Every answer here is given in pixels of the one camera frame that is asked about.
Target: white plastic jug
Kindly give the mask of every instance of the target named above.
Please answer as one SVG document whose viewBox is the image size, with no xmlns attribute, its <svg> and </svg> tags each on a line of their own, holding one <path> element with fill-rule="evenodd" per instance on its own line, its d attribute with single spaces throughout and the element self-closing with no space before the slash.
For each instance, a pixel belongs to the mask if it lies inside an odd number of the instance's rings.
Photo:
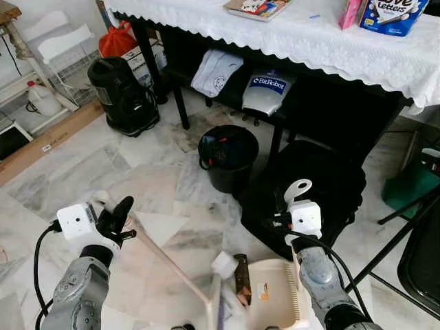
<svg viewBox="0 0 440 330">
<path fill-rule="evenodd" d="M 29 93 L 27 99 L 43 116 L 52 117 L 61 110 L 61 103 L 57 101 L 52 91 L 44 86 L 28 81 Z"/>
</svg>

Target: red object in bin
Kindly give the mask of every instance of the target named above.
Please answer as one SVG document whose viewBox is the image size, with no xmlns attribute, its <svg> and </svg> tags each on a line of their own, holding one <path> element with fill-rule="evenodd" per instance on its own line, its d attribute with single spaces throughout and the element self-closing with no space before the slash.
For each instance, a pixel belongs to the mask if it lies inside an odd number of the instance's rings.
<svg viewBox="0 0 440 330">
<path fill-rule="evenodd" d="M 119 27 L 109 28 L 109 33 L 99 39 L 99 51 L 101 57 L 122 56 L 138 45 L 136 40 L 129 34 L 131 25 L 127 21 L 121 22 Z"/>
</svg>

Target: black appliance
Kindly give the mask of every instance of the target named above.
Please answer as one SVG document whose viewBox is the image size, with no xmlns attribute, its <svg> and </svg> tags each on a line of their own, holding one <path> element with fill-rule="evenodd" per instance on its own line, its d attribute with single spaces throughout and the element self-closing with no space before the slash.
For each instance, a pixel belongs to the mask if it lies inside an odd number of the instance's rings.
<svg viewBox="0 0 440 330">
<path fill-rule="evenodd" d="M 138 83 L 123 58 L 99 58 L 92 63 L 87 75 L 112 129 L 137 137 L 159 121 L 153 93 Z"/>
</svg>

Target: white lace tablecloth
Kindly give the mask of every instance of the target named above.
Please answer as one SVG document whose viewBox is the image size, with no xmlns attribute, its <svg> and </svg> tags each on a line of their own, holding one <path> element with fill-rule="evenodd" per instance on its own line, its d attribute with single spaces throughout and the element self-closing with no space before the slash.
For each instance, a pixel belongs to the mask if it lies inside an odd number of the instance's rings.
<svg viewBox="0 0 440 330">
<path fill-rule="evenodd" d="M 419 108 L 440 104 L 440 18 L 422 15 L 407 37 L 356 25 L 341 31 L 346 0 L 293 0 L 270 23 L 223 9 L 227 0 L 105 0 L 114 12 L 289 58 L 310 69 L 401 91 Z"/>
</svg>

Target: book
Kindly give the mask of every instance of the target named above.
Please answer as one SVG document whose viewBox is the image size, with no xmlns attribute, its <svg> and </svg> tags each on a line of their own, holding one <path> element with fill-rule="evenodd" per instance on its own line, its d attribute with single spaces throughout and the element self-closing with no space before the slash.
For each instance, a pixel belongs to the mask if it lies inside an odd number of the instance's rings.
<svg viewBox="0 0 440 330">
<path fill-rule="evenodd" d="M 231 0 L 224 7 L 233 15 L 269 22 L 291 2 L 292 0 Z"/>
</svg>

